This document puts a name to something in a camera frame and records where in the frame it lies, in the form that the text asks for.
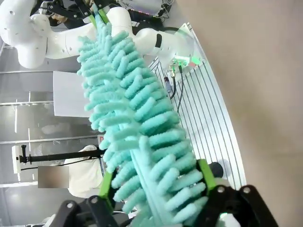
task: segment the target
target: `beige floor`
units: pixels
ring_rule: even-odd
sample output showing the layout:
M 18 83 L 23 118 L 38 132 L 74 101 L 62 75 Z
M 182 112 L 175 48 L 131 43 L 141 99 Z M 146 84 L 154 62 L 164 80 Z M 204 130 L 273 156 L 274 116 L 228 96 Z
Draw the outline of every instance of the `beige floor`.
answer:
M 303 226 L 303 1 L 178 0 L 208 57 L 247 182 Z

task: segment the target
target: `white shirt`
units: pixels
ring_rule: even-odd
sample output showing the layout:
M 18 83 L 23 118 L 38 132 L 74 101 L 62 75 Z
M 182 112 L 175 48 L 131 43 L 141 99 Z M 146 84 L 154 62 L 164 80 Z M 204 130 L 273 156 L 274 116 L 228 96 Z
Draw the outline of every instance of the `white shirt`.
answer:
M 86 146 L 79 152 L 96 150 L 93 145 Z M 76 197 L 89 198 L 98 195 L 103 180 L 100 160 L 88 159 L 88 157 L 66 159 L 64 164 L 85 160 L 82 162 L 67 165 L 69 167 L 69 188 L 68 191 Z

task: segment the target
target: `screw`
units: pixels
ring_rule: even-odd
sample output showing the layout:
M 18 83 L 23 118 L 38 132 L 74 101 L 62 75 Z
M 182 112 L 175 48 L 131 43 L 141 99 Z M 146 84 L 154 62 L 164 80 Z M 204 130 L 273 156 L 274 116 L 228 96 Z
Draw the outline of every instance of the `screw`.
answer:
M 91 199 L 91 201 L 90 201 L 91 203 L 96 203 L 96 202 L 98 202 L 98 198 L 97 197 L 95 197 L 95 198 L 93 198 L 93 199 Z
M 246 194 L 250 193 L 250 188 L 249 187 L 243 188 L 243 192 Z
M 72 203 L 70 202 L 70 203 L 68 203 L 66 206 L 67 206 L 67 208 L 72 208 L 73 205 L 72 205 Z
M 218 190 L 218 192 L 219 192 L 219 193 L 222 193 L 222 192 L 224 192 L 224 191 L 225 191 L 224 187 L 222 187 L 222 186 L 218 187 L 218 189 L 217 189 L 217 190 Z

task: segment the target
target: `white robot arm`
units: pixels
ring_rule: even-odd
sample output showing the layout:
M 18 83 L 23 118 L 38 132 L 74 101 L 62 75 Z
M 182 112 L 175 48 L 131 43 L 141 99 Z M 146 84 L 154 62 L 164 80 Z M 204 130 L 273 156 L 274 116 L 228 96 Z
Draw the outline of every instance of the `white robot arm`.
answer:
M 81 47 L 79 36 L 96 38 L 96 29 L 92 23 L 79 28 L 53 32 L 48 17 L 29 14 L 36 0 L 4 0 L 0 5 L 0 35 L 8 45 L 16 47 L 19 63 L 29 69 L 40 66 L 45 58 L 62 59 L 79 55 Z M 190 57 L 192 48 L 188 40 L 151 28 L 145 28 L 137 35 L 132 33 L 131 18 L 122 7 L 109 10 L 107 17 L 112 24 L 112 35 L 127 31 L 137 50 L 142 55 L 158 56 L 164 68 L 168 68 L 173 58 Z

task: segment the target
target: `teal microfiber duster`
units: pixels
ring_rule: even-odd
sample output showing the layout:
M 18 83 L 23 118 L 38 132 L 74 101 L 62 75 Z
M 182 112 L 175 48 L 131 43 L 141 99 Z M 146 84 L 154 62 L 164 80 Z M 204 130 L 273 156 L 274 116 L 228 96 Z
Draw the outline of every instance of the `teal microfiber duster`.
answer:
M 91 127 L 106 132 L 100 148 L 107 149 L 107 171 L 119 167 L 114 200 L 127 200 L 127 213 L 139 208 L 132 226 L 192 225 L 207 198 L 179 115 L 128 34 L 112 37 L 98 14 L 96 24 L 96 41 L 81 38 L 78 74 Z

